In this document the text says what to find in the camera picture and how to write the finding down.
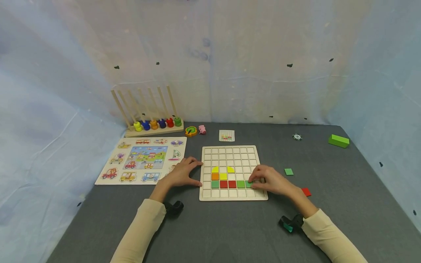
small green toy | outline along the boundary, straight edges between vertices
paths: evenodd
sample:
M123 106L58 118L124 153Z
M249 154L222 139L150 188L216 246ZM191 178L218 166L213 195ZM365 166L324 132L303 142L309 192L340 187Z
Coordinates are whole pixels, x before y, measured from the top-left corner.
M346 148L349 145L349 139L332 134L329 137L329 143L342 148Z

wooden jigsaw puzzle board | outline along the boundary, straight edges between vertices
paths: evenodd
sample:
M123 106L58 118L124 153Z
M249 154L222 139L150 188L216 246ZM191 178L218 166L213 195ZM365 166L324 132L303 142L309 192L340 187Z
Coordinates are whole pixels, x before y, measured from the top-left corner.
M267 192L248 183L260 164L256 146L206 146L202 148L200 201L267 200Z
M157 184L184 158L187 137L122 138L96 185Z

beige sleeve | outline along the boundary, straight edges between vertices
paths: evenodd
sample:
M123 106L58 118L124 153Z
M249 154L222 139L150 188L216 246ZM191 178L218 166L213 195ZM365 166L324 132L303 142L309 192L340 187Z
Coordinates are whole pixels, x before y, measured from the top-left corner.
M165 214L163 203L145 199L114 252L111 263L141 263Z
M304 219L302 229L333 263L367 262L354 244L321 209Z

red tile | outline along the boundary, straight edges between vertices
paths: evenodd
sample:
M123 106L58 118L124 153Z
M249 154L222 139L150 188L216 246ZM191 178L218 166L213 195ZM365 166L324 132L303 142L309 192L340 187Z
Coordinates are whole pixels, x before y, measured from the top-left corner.
M237 188L237 182L236 181L228 181L228 186L230 188Z
M228 182L227 181L220 181L219 187L221 188L228 188Z
M309 190L308 188L301 188L301 190L303 190L304 194L305 194L307 197L312 196L312 194L310 193L310 190Z

white fabric backdrop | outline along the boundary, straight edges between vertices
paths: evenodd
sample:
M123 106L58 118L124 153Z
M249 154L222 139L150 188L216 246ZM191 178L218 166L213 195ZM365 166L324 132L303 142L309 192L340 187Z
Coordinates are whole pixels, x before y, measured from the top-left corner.
M340 125L421 230L420 6L0 0L0 255L48 258L124 128L115 85L170 85L187 120Z

